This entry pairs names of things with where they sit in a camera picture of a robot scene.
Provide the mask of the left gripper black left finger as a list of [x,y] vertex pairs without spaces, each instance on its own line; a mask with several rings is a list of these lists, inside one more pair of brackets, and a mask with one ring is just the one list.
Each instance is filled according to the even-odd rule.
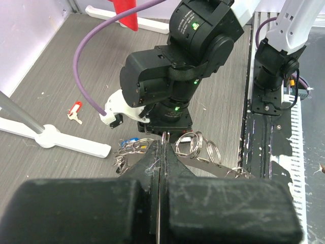
[[1,219],[1,243],[155,243],[160,161],[153,141],[118,178],[33,179],[14,193]]

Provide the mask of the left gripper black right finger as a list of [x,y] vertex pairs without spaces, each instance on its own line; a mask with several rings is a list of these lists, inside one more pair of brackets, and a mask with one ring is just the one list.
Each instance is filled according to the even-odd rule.
[[161,243],[300,243],[289,191],[265,179],[195,176],[165,143],[160,157]]

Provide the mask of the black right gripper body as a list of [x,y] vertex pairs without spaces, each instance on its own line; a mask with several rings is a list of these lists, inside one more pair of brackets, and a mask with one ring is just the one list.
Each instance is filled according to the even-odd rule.
[[146,105],[140,112],[140,118],[150,119],[149,123],[138,122],[138,131],[146,134],[162,136],[170,134],[170,142],[187,132],[192,132],[192,119],[188,110],[189,103],[163,101]]

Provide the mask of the metal disc with keyrings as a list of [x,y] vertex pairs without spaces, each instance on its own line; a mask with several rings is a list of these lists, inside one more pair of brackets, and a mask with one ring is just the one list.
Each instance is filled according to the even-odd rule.
[[[113,166],[116,173],[123,175],[128,169],[128,156],[144,155],[149,149],[153,139],[143,138],[134,143],[130,143],[125,147],[121,147],[114,152]],[[254,176],[246,169],[240,166],[229,168],[222,164],[221,154],[216,144],[206,139],[200,131],[187,132],[179,137],[174,146],[176,157],[186,166],[197,168],[210,173],[218,178],[234,178],[234,179],[253,179]]]

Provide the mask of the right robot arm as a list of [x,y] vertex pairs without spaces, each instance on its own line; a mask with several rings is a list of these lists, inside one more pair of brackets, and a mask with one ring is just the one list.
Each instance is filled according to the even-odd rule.
[[[225,64],[258,1],[181,1],[169,22],[166,45],[131,53],[120,71],[117,106],[139,131],[176,137],[189,132],[188,106],[202,79]],[[257,86],[278,90],[299,73],[299,57],[324,1],[286,1],[257,48]]]

